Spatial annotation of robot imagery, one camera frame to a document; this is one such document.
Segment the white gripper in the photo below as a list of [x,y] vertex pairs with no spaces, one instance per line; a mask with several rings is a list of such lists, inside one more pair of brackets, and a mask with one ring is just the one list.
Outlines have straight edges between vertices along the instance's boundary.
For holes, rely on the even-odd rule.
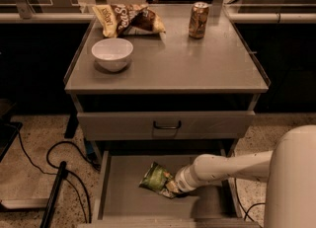
[[171,180],[166,184],[167,190],[179,195],[182,192],[189,192],[200,186],[201,180],[198,178],[192,165],[187,165],[180,169],[175,176],[175,180]]

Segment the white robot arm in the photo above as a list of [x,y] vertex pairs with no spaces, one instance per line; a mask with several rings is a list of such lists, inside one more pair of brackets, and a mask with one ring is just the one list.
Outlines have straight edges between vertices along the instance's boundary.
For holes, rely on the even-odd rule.
[[199,155],[176,173],[174,186],[189,192],[229,178],[267,184],[264,228],[316,228],[316,126],[290,130],[272,151]]

